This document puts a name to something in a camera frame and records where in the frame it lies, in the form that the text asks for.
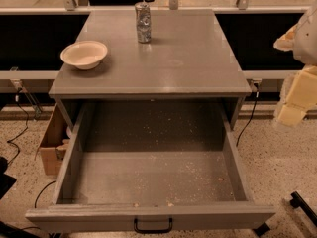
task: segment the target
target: metal leg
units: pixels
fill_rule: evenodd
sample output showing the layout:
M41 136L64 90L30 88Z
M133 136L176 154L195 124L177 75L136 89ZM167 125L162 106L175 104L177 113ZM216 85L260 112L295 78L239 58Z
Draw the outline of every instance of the metal leg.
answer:
M256 233L256 235L258 237L264 235L265 233L267 233L270 230L269 226L264 223L263 225L261 225L260 227L258 227L257 229L254 229L254 232Z
M314 225L317 227L317 215L316 213L309 207L309 205L305 202L305 200L299 195L298 192L294 192L291 194L293 199L290 200L291 206L294 208L300 207L307 217L314 223Z

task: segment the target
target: drawer handle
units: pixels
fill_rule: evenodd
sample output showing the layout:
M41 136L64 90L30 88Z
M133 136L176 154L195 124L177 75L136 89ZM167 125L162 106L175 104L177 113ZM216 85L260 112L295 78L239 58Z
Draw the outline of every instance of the drawer handle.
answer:
M165 234L165 233L169 233L172 229L172 218L169 218L169 226L166 229L162 229L162 230L143 230L143 229L139 229L138 227L138 219L135 219L135 231L139 234Z

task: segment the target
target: can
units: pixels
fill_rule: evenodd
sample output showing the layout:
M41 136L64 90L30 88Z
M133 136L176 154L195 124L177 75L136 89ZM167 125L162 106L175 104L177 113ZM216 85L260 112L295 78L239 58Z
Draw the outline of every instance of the can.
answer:
M135 5L136 25L139 43L149 43L151 41L151 12L147 2L140 2Z

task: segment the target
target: drawer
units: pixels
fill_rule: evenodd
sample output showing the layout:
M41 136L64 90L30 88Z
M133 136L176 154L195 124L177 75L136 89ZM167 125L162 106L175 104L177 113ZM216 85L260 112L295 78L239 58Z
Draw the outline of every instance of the drawer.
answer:
M49 232L255 229L274 215L250 197L217 99L85 103L53 205L26 218Z

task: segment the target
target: bowl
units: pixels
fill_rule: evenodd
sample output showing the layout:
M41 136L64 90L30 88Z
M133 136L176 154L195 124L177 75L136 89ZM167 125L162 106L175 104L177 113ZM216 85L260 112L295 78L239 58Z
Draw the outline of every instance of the bowl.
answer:
M77 42L66 47L60 54L63 62L82 70L96 67L106 57L107 47L95 41Z

